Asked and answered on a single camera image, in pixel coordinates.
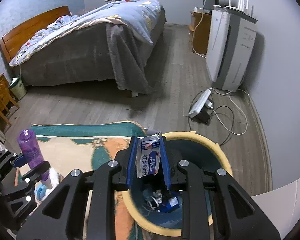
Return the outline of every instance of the robotic arm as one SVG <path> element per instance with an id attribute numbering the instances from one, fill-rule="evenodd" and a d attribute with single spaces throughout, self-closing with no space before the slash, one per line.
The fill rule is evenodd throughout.
<path id="1" fill-rule="evenodd" d="M 22 177 L 13 188 L 2 179 L 23 156 L 0 152 L 0 239 L 9 239 L 5 228 L 18 230 L 17 240 L 82 239 L 89 191 L 92 190 L 87 240 L 115 239 L 114 191 L 127 191 L 135 174 L 136 138 L 129 148 L 97 170 L 73 170 L 35 212 L 34 185 L 50 167 L 43 162 Z M 183 190 L 182 236 L 184 240 L 210 239 L 205 190 L 209 191 L 214 239 L 280 240 L 276 227 L 252 198 L 224 169 L 214 173 L 183 160 L 180 153 L 161 150 L 164 181 L 168 189 Z"/>

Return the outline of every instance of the gray blanket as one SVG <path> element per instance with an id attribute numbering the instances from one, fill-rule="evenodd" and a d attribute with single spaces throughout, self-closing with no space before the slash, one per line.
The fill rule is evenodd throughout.
<path id="1" fill-rule="evenodd" d="M 55 40 L 28 61 L 13 67 L 26 85 L 54 86 L 115 79 L 119 89 L 150 94 L 144 67 L 163 31 L 165 11 L 151 32 L 153 45 L 137 40 L 125 25 L 101 23 Z"/>

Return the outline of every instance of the blue label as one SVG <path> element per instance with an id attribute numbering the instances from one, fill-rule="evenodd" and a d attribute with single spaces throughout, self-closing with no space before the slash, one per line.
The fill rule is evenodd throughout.
<path id="1" fill-rule="evenodd" d="M 156 172 L 156 170 L 155 170 L 156 158 L 157 158 L 157 152 L 156 151 L 150 152 L 150 154 L 149 154 L 149 174 L 155 174 L 155 172 Z"/>

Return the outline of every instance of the bed frame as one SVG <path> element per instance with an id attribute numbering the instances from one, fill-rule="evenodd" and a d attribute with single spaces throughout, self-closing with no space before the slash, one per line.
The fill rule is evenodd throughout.
<path id="1" fill-rule="evenodd" d="M 39 14 L 20 25 L 13 28 L 0 38 L 0 49 L 9 63 L 21 46 L 25 44 L 34 34 L 47 26 L 60 16 L 70 15 L 69 8 L 67 6 L 58 7 L 50 11 Z"/>

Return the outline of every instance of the gray wood plank floor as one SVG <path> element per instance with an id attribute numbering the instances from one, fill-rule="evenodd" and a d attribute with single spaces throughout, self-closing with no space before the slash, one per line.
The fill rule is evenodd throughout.
<path id="1" fill-rule="evenodd" d="M 186 27 L 165 27 L 146 66 L 152 95 L 131 98 L 129 91 L 117 89 L 114 80 L 64 84 L 55 87 L 30 87 L 20 100 L 20 109 L 10 117 L 12 127 L 6 131 L 9 143 L 20 151 L 16 138 L 32 124 L 102 124 L 118 120 L 134 120 L 151 130 L 189 131 L 187 112 L 193 97 L 210 86 L 205 59 L 191 53 Z M 227 105 L 234 111 L 234 132 L 245 128 L 245 119 L 228 97 L 213 95 L 215 106 Z M 268 191 L 265 155 L 261 136 L 251 106 L 243 93 L 234 101 L 248 118 L 244 135 L 233 135 L 222 150 L 228 157 L 234 178 L 250 195 Z M 230 128 L 231 113 L 218 111 Z M 213 117 L 210 125 L 191 122 L 193 130 L 221 143 L 228 131 Z"/>

